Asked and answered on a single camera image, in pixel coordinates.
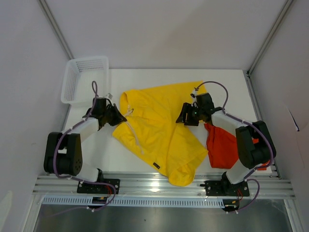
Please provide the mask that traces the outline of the orange shorts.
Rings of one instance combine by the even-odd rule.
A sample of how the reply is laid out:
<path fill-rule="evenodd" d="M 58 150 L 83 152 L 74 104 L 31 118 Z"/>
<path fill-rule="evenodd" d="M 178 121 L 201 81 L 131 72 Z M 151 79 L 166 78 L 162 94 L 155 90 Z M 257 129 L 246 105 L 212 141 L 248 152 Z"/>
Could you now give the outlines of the orange shorts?
<path fill-rule="evenodd" d="M 208 131 L 206 140 L 209 160 L 212 168 L 236 170 L 245 168 L 266 168 L 272 161 L 272 145 L 266 141 L 270 136 L 256 130 L 261 128 L 268 133 L 265 123 L 259 121 L 248 126 L 240 126 L 232 132 L 225 131 L 209 123 L 204 124 Z"/>

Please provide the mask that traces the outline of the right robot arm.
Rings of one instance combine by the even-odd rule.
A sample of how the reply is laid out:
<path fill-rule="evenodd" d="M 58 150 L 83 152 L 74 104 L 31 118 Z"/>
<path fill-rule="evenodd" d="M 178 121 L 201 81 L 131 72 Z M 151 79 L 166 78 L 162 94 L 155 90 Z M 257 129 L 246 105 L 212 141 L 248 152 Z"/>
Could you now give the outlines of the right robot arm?
<path fill-rule="evenodd" d="M 192 103 L 184 103 L 176 120 L 187 126 L 204 122 L 208 132 L 206 148 L 210 164 L 226 169 L 219 181 L 205 181 L 208 196 L 249 195 L 246 181 L 259 168 L 271 165 L 276 149 L 265 122 L 247 122 L 215 107 L 209 93 L 191 94 Z"/>

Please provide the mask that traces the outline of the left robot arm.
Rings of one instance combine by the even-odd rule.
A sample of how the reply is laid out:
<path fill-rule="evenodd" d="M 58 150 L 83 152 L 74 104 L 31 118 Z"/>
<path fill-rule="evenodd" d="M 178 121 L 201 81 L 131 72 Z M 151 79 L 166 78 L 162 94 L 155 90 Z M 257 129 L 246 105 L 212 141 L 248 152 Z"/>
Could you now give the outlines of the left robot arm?
<path fill-rule="evenodd" d="M 105 182 L 100 168 L 83 162 L 82 142 L 102 129 L 105 124 L 117 126 L 127 122 L 116 104 L 109 98 L 94 98 L 82 119 L 62 132 L 51 132 L 47 137 L 44 170 L 58 178 L 72 178 L 88 183 L 93 193 L 104 190 Z"/>

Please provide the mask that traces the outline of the yellow shorts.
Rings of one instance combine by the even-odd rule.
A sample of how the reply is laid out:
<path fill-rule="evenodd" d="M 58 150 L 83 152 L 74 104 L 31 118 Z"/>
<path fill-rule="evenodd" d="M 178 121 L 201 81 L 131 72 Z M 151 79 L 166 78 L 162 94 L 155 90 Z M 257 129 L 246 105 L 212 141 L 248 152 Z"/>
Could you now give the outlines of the yellow shorts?
<path fill-rule="evenodd" d="M 185 187 L 208 154 L 187 126 L 176 123 L 182 106 L 201 81 L 145 89 L 120 96 L 120 113 L 127 119 L 112 135 L 142 161 L 166 176 L 170 184 Z"/>

